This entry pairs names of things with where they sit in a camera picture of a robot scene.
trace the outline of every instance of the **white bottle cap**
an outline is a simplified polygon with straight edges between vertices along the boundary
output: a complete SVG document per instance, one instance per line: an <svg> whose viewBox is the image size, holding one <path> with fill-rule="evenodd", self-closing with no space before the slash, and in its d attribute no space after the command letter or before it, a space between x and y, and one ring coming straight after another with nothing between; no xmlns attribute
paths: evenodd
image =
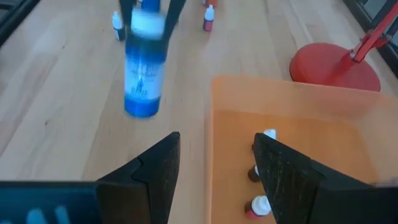
<svg viewBox="0 0 398 224"><path fill-rule="evenodd" d="M163 14L135 8L131 14L131 31L143 38L159 40L163 36L165 22Z"/></svg>
<svg viewBox="0 0 398 224"><path fill-rule="evenodd" d="M275 129L267 129L264 131L264 134L266 134L270 138L276 139L276 130Z"/></svg>
<svg viewBox="0 0 398 224"><path fill-rule="evenodd" d="M115 29L122 29L123 28L122 20L120 19L119 13L117 11L113 12L112 26Z"/></svg>
<svg viewBox="0 0 398 224"><path fill-rule="evenodd" d="M209 7L206 9L205 19L207 21L213 21L214 20L214 8L213 8L213 5L209 5Z"/></svg>
<svg viewBox="0 0 398 224"><path fill-rule="evenodd" d="M257 165L254 166L254 171L256 172L256 174L257 174L258 176L260 176L260 174L259 174L259 169L257 168Z"/></svg>
<svg viewBox="0 0 398 224"><path fill-rule="evenodd" d="M251 208L258 216L268 215L271 212L271 205L265 195L254 198L253 201L251 201Z"/></svg>

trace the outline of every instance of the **orange tray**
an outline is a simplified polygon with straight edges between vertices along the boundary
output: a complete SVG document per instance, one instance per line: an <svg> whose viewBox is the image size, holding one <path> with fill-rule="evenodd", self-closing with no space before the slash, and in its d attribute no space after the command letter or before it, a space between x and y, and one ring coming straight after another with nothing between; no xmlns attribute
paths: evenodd
<svg viewBox="0 0 398 224"><path fill-rule="evenodd" d="M277 140L363 182L398 177L398 100L376 92L250 76L213 80L206 149L206 223L257 220L244 204L265 194L247 172L255 133L276 129Z"/></svg>

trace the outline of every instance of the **wooden surface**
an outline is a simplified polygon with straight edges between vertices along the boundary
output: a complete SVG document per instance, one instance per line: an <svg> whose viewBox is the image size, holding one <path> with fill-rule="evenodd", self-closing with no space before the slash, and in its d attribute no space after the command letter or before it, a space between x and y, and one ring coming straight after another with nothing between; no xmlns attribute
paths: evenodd
<svg viewBox="0 0 398 224"><path fill-rule="evenodd" d="M219 73L289 80L290 59L313 41L353 47L363 35L340 0L224 0L213 32L187 1L170 41L160 111L123 111L123 44L111 27L117 1L41 0L0 49L0 179L96 179L171 131L181 168L170 223L203 223L205 105ZM367 61L382 91L398 82L376 51Z"/></svg>

